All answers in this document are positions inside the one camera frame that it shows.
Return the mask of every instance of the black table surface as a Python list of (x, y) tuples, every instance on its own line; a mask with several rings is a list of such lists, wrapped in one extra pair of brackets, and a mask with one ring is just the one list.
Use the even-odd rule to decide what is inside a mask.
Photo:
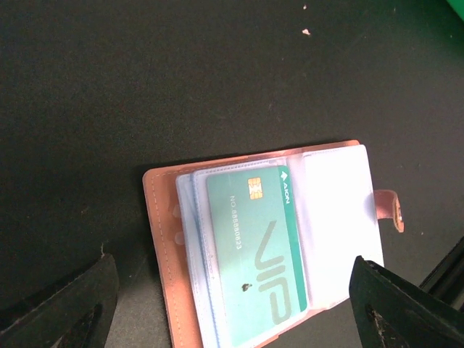
[[(0, 13), (2, 309), (103, 249), (120, 274), (107, 347), (169, 347), (141, 177), (170, 162), (356, 138), (402, 203), (404, 234), (380, 223), (388, 269), (419, 284), (463, 235), (464, 23), (444, 0)], [(289, 344), (360, 347), (349, 303), (270, 347)]]

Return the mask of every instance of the card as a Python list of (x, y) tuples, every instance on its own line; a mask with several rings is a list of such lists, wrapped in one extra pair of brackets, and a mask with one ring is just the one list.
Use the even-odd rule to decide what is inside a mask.
[(266, 336), (307, 309), (289, 169), (207, 178), (223, 306), (234, 347)]

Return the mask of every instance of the wallet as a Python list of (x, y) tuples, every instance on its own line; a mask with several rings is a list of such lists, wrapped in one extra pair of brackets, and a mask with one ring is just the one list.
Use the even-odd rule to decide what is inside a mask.
[(349, 297), (356, 256), (383, 265), (358, 141), (149, 170), (144, 190), (174, 347), (262, 347)]

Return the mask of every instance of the green object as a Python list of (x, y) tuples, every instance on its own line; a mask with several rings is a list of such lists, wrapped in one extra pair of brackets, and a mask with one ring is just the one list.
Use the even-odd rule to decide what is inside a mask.
[(287, 166), (207, 179), (220, 282), (234, 347), (307, 309)]
[(448, 2), (461, 19), (464, 20), (464, 0), (448, 0)]

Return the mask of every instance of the teal vip card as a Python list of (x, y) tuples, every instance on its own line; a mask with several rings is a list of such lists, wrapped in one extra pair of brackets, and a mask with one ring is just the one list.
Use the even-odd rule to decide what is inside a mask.
[(213, 174), (207, 189), (223, 306), (238, 347), (307, 308), (290, 173), (275, 166)]

